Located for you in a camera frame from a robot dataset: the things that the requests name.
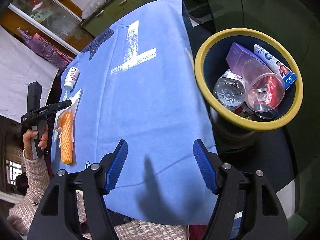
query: person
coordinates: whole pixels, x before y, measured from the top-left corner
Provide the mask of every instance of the person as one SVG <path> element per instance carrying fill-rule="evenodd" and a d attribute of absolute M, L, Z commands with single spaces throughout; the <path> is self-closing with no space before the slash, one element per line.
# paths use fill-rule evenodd
<path fill-rule="evenodd" d="M 285 65 L 282 65 L 280 61 L 277 61 L 276 64 L 279 66 L 279 72 L 282 77 L 289 73 Z"/>
<path fill-rule="evenodd" d="M 44 157 L 33 159 L 31 149 L 31 138 L 37 137 L 37 131 L 28 130 L 23 135 L 23 158 L 26 167 L 26 176 L 28 177 L 29 188 L 22 202 L 15 204 L 9 210 L 9 223 L 15 230 L 23 237 L 28 235 L 31 222 L 36 213 L 37 206 L 41 201 L 46 188 L 50 183 L 50 177 L 45 164 Z M 42 135 L 39 147 L 43 150 L 48 143 L 48 125 L 45 133 Z M 81 225 L 85 225 L 86 215 L 84 209 L 83 196 L 77 192 L 77 208 L 79 214 L 79 221 Z M 131 222 L 118 225 L 114 227 L 118 238 L 122 239 L 188 239 L 188 226 L 166 226 L 144 222 L 140 220 L 133 220 Z M 90 233 L 84 233 L 84 237 L 91 239 Z"/>

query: white cloth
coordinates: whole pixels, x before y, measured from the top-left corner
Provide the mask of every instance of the white cloth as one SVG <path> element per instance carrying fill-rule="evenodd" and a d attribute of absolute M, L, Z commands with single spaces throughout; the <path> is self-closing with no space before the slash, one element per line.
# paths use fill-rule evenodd
<path fill-rule="evenodd" d="M 27 112 L 28 85 L 42 85 L 40 106 L 47 102 L 58 69 L 0 26 L 0 115 L 21 123 Z"/>

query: plastic bottle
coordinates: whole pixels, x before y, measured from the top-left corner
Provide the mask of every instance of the plastic bottle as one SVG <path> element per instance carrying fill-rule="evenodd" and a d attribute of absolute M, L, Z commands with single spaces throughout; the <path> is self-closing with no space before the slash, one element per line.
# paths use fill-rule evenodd
<path fill-rule="evenodd" d="M 80 71 L 76 67 L 71 67 L 69 69 L 63 86 L 66 90 L 73 90 L 73 87 L 78 79 L 79 73 Z"/>
<path fill-rule="evenodd" d="M 239 108 L 245 99 L 242 77 L 227 70 L 214 86 L 213 95 L 227 109 Z"/>

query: patterned sweater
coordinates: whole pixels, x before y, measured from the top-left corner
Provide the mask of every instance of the patterned sweater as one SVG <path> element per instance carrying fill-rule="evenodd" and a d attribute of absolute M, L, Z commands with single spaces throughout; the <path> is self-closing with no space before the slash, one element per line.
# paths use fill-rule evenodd
<path fill-rule="evenodd" d="M 38 203 L 50 183 L 50 177 L 43 157 L 29 160 L 24 156 L 24 152 L 23 157 L 29 188 L 22 202 L 10 209 L 8 221 L 21 235 L 27 236 Z M 79 193 L 77 193 L 77 206 L 79 221 L 82 224 L 86 221 L 86 215 L 83 197 Z M 186 226 L 158 225 L 140 220 L 115 227 L 120 240 L 187 240 L 187 229 Z M 91 239 L 90 234 L 84 234 L 84 237 Z"/>

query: clear plastic cup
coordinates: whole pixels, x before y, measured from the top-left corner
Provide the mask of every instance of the clear plastic cup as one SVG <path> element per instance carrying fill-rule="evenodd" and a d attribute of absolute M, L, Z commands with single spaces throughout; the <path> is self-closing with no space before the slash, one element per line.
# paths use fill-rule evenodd
<path fill-rule="evenodd" d="M 253 59 L 242 68 L 245 87 L 245 102 L 255 112 L 264 113 L 276 108 L 285 94 L 282 78 L 273 73 L 268 66 Z"/>

